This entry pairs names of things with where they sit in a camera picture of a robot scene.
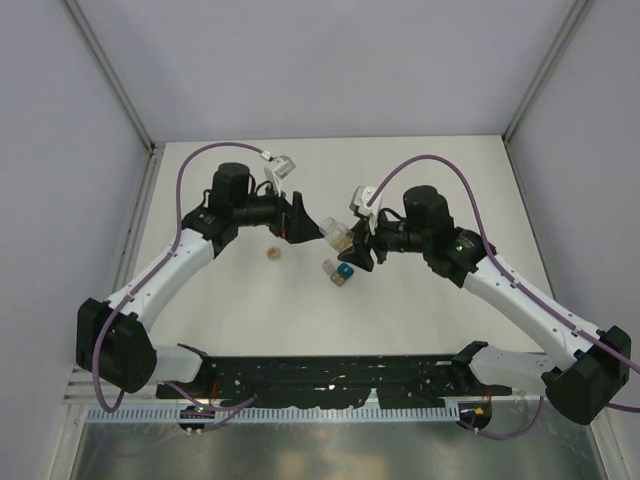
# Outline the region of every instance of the small cube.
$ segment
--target small cube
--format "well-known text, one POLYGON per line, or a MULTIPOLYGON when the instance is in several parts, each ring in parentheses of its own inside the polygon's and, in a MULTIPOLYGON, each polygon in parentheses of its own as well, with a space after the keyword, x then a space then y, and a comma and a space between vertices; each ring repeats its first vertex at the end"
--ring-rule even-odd
POLYGON ((331 278, 331 281, 336 285, 338 285, 339 287, 344 285, 344 282, 346 282, 345 278, 342 275, 340 275, 338 272, 332 273, 329 278, 331 278))
POLYGON ((337 272, 337 269, 336 269, 335 265, 333 265, 333 262, 331 260, 329 260, 328 258, 324 262, 322 262, 322 269, 329 276, 331 276, 335 272, 337 272))
POLYGON ((349 265, 347 265, 346 263, 341 263, 338 266, 338 273, 340 274, 341 277, 343 277, 345 280, 349 280, 353 274, 354 274, 354 270, 353 268, 351 268, 349 265))

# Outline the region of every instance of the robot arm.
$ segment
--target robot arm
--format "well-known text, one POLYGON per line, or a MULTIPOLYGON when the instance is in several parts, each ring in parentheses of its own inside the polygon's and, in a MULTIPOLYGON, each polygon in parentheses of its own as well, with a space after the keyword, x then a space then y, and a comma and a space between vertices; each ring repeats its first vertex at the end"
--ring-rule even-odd
POLYGON ((374 267, 371 250, 379 264, 389 252, 421 253, 436 274, 493 305, 545 352, 507 352, 474 342, 456 361, 468 364, 480 382, 545 395, 560 413, 585 425, 627 382, 629 367, 579 336, 577 330, 599 338, 627 358, 629 336, 615 326, 605 332, 569 312, 522 278, 490 246, 495 260, 514 277, 509 281, 487 255, 480 235, 454 226, 447 201, 435 188, 419 186, 405 192, 406 217, 398 216, 395 221, 388 220, 385 209, 378 212, 376 205, 373 210, 365 208, 373 192, 373 187, 356 190, 351 208, 360 220, 352 228, 353 245, 339 254, 340 260, 370 272, 374 267), (576 331, 525 295, 523 286, 574 324, 576 331))
MULTIPOLYGON (((287 165, 292 165, 288 159, 274 159, 273 168, 265 170, 282 170, 287 165)), ((276 171, 275 177, 281 180, 286 173, 276 171)), ((208 366, 202 362, 206 354, 184 345, 154 346, 148 334, 167 303, 236 238, 239 227, 265 225, 275 236, 291 244, 322 237, 304 209, 301 194, 294 192, 289 203, 280 182, 273 182, 274 175, 270 178, 272 188, 259 195, 248 191, 250 173, 245 165, 222 164, 213 177, 211 190, 207 191, 207 201, 183 218, 177 248, 172 250, 169 245, 149 267, 106 301, 88 299, 80 307, 78 365, 92 370, 98 333, 113 313, 113 306, 132 297, 118 313, 103 343, 99 356, 101 378, 128 393, 140 390, 150 381, 195 383, 189 388, 194 394, 198 393, 198 384, 210 385, 208 366), (143 280, 144 286, 132 295, 132 289, 143 280)))

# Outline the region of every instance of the metal floor panel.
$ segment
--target metal floor panel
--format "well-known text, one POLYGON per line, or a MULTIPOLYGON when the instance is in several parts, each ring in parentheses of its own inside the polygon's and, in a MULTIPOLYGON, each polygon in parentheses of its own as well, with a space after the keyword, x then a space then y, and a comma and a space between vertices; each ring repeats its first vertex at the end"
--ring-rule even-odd
MULTIPOLYGON (((489 429, 522 428, 535 404, 495 403, 489 429)), ((91 423, 84 427, 71 478, 592 480, 606 475, 591 430, 547 406, 532 432, 510 441, 474 436, 454 423, 231 424, 191 437, 167 423, 91 423), (158 441, 163 443, 149 448, 158 441)))

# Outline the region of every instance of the white wall panel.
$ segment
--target white wall panel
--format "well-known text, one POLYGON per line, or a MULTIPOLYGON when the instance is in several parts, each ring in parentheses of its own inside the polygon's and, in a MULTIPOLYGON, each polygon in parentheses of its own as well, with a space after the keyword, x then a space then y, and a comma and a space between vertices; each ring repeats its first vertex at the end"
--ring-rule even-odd
POLYGON ((36 478, 144 150, 58 2, 0 15, 0 477, 36 478))
MULTIPOLYGON (((640 3, 595 2, 514 143, 556 294, 640 348, 640 3)), ((632 375, 620 402, 640 405, 632 375)), ((640 454, 640 418, 624 414, 640 454)))
POLYGON ((82 0, 159 140, 502 134, 571 0, 82 0))

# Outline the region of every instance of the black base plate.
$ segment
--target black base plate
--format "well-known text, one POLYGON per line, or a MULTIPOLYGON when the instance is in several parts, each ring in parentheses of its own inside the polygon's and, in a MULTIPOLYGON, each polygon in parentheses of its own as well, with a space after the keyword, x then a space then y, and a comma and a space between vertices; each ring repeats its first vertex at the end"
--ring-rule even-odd
MULTIPOLYGON (((194 395, 212 392, 225 404, 254 397, 252 407, 343 409, 364 405, 377 390, 380 408, 442 407, 445 397, 484 396, 488 386, 454 355, 347 357, 206 357, 211 372, 199 383, 180 384, 194 395)), ((511 394, 491 385, 493 396, 511 394)), ((156 396, 179 395, 159 385, 156 396)))

